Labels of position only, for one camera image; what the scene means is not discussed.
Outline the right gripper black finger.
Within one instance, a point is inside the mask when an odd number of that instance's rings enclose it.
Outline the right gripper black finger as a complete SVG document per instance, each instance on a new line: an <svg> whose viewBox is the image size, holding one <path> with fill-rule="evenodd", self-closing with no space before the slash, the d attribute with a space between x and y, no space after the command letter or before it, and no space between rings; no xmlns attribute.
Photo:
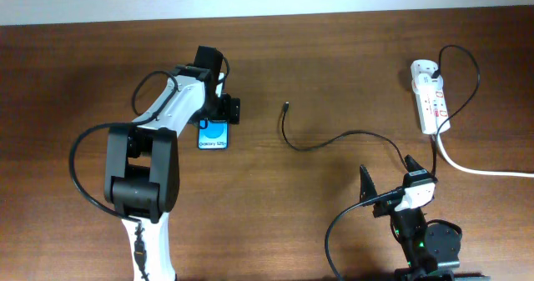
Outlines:
<svg viewBox="0 0 534 281"><path fill-rule="evenodd" d="M367 168L365 165L360 165L360 203L366 206L377 197L375 184Z"/></svg>
<svg viewBox="0 0 534 281"><path fill-rule="evenodd" d="M418 162L410 154L407 154L404 160L406 163L406 170L408 173L414 173L417 171L424 170L424 168L420 164L418 164Z"/></svg>

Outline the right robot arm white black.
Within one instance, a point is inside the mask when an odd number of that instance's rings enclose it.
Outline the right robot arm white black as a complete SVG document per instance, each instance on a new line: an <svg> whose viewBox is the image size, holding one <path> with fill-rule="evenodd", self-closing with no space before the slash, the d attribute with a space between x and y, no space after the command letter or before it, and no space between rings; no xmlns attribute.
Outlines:
<svg viewBox="0 0 534 281"><path fill-rule="evenodd" d="M360 202L373 208L375 218L390 219L390 230L408 263L394 272L396 280L453 280L453 270L460 267L462 230L445 220L426 220L422 208L433 201L437 179L411 156L406 162L402 185L382 194L361 165Z"/></svg>

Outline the blue screen smartphone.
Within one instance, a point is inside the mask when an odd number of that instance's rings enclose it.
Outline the blue screen smartphone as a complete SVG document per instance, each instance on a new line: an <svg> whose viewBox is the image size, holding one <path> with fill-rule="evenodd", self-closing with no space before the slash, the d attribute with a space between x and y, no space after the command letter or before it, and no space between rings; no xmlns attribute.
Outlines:
<svg viewBox="0 0 534 281"><path fill-rule="evenodd" d="M204 120L199 124L198 148L226 149L229 145L229 123Z"/></svg>

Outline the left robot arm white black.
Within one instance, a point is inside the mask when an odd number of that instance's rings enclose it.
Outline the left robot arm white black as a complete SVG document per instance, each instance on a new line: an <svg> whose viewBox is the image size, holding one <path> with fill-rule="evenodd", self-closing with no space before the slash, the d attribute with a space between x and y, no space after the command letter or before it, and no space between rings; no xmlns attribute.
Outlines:
<svg viewBox="0 0 534 281"><path fill-rule="evenodd" d="M178 66L144 113L109 129L104 197L126 228L136 280L178 277L169 248L169 214L180 187L178 137L189 123L239 123L240 100L224 92L225 78Z"/></svg>

